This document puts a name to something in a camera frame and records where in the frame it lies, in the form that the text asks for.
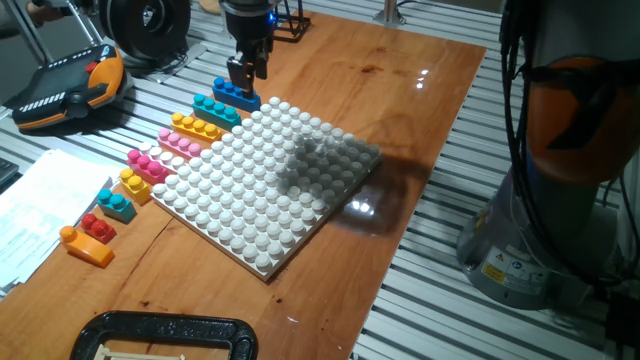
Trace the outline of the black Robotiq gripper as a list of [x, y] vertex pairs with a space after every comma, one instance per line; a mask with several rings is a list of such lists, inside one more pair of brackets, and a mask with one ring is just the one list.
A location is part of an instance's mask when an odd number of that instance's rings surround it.
[[[222, 10], [228, 32], [237, 42], [237, 51], [227, 59], [232, 84], [244, 95], [253, 94], [254, 73], [268, 77], [268, 61], [273, 51], [276, 18], [270, 0], [223, 0]], [[255, 57], [253, 65], [245, 59]]]

